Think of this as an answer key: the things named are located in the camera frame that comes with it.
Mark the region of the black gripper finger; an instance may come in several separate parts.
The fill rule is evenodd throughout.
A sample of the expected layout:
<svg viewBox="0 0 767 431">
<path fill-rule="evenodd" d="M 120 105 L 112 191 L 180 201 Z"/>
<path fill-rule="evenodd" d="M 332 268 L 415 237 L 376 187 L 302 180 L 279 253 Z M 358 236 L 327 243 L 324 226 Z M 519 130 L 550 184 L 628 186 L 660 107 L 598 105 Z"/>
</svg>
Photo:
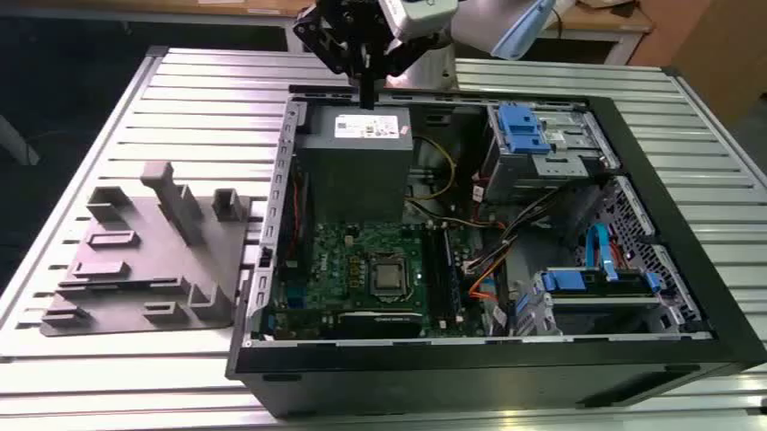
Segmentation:
<svg viewBox="0 0 767 431">
<path fill-rule="evenodd" d="M 322 11 L 318 7 L 304 8 L 292 25 L 294 34 L 303 45 L 318 56 L 327 68 L 336 75 L 346 75 L 348 82 L 358 88 L 360 108 L 370 108 L 370 92 L 362 83 L 362 78 L 355 76 L 352 50 L 346 41 L 339 40 L 332 32 L 332 27 L 326 24 Z"/>
<path fill-rule="evenodd" d="M 368 109 L 378 102 L 380 81 L 400 76 L 432 47 L 432 37 L 420 37 L 388 48 L 380 41 L 368 44 Z"/>
</svg>

